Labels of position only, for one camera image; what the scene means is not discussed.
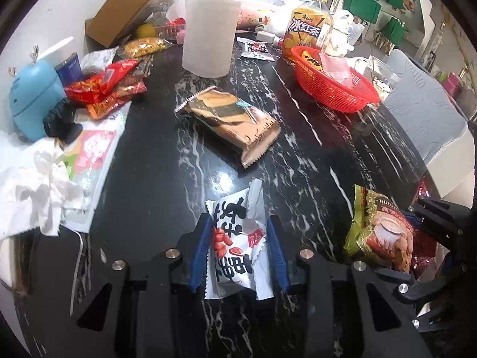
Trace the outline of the green bag lower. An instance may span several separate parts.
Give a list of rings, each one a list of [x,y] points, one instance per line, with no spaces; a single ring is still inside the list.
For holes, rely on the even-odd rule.
[[[381,28],[380,33],[394,45],[399,45],[404,34],[408,31],[405,24],[398,18],[391,17]]]

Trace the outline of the grey leaf pattern chair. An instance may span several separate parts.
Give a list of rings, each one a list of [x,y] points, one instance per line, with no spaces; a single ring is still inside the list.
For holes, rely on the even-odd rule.
[[[475,144],[466,118],[444,87],[399,49],[386,61],[399,81],[384,105],[408,135],[441,196],[474,170]]]

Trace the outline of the blue white cup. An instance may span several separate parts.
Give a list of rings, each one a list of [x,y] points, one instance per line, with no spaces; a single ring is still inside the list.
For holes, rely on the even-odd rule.
[[[83,79],[74,38],[69,36],[39,53],[39,60],[46,61],[56,71],[63,87]]]

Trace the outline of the yellow snack packet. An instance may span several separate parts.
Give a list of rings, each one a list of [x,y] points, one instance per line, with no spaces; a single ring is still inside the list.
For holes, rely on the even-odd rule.
[[[316,70],[322,71],[322,65],[319,60],[313,58],[313,56],[308,51],[303,51],[301,57],[311,66],[316,68]]]

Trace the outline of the brown biscuit packet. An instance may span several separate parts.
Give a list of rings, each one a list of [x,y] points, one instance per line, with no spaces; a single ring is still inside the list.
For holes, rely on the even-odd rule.
[[[209,86],[175,108],[175,115],[191,116],[241,152],[249,168],[261,158],[281,133],[281,126],[267,112]]]

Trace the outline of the glass cup with spoon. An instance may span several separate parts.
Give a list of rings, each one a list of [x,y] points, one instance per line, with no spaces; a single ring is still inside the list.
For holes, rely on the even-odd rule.
[[[372,83],[383,102],[400,80],[400,77],[386,63],[375,56],[358,57],[354,60],[352,66]]]

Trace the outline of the white black snack packet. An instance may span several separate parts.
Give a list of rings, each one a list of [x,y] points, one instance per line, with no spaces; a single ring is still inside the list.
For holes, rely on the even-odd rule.
[[[241,57],[260,61],[274,61],[274,57],[268,51],[266,43],[243,37],[238,37],[237,41],[242,46]]]

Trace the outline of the black clip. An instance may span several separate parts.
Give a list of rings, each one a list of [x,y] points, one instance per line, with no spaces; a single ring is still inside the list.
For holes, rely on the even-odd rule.
[[[69,99],[59,101],[43,118],[44,132],[47,137],[57,138],[64,145],[73,143],[83,132],[83,126],[76,123],[76,107]]]

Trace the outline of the white tissue paper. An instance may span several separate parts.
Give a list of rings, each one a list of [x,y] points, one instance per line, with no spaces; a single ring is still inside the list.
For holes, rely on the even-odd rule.
[[[1,133],[1,238],[31,229],[59,235],[65,209],[87,207],[81,186],[69,179],[65,152],[53,138],[31,145]]]

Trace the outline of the green crepe snack bag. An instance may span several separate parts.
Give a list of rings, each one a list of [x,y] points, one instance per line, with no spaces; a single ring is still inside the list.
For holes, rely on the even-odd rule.
[[[414,229],[387,196],[354,186],[354,215],[344,242],[344,257],[408,273]]]

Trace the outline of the red plastic basket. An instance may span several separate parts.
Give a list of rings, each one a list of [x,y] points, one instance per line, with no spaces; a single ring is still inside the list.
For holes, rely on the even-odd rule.
[[[356,113],[369,104],[380,102],[372,83],[355,69],[349,68],[351,86],[347,87],[308,62],[302,56],[304,52],[317,59],[320,51],[306,46],[291,49],[298,84],[319,103],[342,113]]]

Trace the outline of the silver white peanut snack bag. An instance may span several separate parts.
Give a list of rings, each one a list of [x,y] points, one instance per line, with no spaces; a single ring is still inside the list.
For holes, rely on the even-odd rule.
[[[259,301],[272,298],[263,182],[252,179],[246,189],[208,200],[206,208],[213,240],[205,299],[221,300],[242,290],[251,290]]]

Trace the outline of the pink cup noodle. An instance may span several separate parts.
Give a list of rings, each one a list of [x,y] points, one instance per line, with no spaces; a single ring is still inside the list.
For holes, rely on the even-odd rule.
[[[237,29],[249,29],[259,25],[267,25],[270,14],[266,10],[242,7],[238,13]]]

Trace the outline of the clear bag white candy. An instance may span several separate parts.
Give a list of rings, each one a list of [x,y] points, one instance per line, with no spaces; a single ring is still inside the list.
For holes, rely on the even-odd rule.
[[[352,89],[352,74],[345,58],[332,57],[326,53],[319,54],[321,66],[325,74],[346,88]]]

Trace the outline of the dark red snack bag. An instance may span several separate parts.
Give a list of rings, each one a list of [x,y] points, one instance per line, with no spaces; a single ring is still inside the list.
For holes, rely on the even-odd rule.
[[[436,240],[421,230],[422,218],[410,210],[405,212],[405,217],[413,228],[411,273],[418,280],[436,258]]]

